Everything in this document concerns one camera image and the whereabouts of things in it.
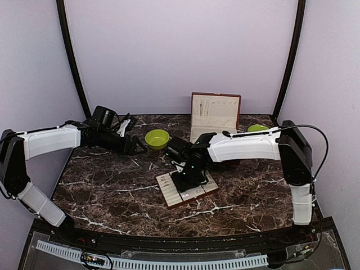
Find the red jewelry box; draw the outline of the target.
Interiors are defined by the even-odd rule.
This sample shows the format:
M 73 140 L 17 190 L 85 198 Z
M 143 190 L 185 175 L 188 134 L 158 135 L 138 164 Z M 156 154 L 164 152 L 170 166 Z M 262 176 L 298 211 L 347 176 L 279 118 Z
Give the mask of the red jewelry box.
M 240 107 L 239 94 L 193 92 L 190 142 L 196 142 L 203 133 L 236 133 L 239 127 Z

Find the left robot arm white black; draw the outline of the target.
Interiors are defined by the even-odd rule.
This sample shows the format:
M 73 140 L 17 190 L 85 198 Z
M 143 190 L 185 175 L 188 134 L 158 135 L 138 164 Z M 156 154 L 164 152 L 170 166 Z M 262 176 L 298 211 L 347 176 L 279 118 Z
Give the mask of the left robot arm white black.
M 35 216 L 57 228 L 57 235 L 67 245 L 79 241 L 74 220 L 61 210 L 31 180 L 35 167 L 43 163 L 42 176 L 55 176 L 64 166 L 65 156 L 79 147 L 100 147 L 109 152 L 134 156 L 145 154 L 146 146 L 129 132 L 137 119 L 130 114 L 120 118 L 106 107 L 97 106 L 84 121 L 30 131 L 6 129 L 1 135 L 1 194 L 7 200 L 19 200 Z

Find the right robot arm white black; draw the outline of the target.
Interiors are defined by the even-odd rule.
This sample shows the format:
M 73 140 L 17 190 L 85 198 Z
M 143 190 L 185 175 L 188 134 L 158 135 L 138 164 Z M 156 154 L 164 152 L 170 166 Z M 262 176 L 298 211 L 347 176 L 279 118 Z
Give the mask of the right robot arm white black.
M 279 127 L 245 133 L 203 133 L 194 142 L 173 137 L 165 148 L 165 155 L 177 170 L 170 177 L 179 192 L 209 183 L 206 170 L 214 163 L 242 159 L 269 159 L 281 161 L 283 176 L 292 195 L 295 226 L 287 232 L 292 244 L 299 244 L 309 234 L 307 225 L 312 220 L 315 201 L 312 172 L 312 148 L 301 133 L 303 125 L 291 120 Z

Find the red jewelry tray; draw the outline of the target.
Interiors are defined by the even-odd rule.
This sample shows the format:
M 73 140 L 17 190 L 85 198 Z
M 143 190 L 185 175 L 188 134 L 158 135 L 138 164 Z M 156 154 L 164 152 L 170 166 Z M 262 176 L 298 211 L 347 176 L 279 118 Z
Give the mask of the red jewelry tray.
M 215 183 L 213 177 L 206 172 L 208 182 L 201 184 L 198 187 L 191 188 L 184 192 L 177 190 L 171 175 L 176 171 L 165 173 L 156 177 L 157 184 L 160 188 L 160 192 L 166 203 L 168 209 L 174 209 L 182 205 L 189 204 L 197 199 L 202 199 L 205 196 L 211 195 L 219 190 L 218 185 Z

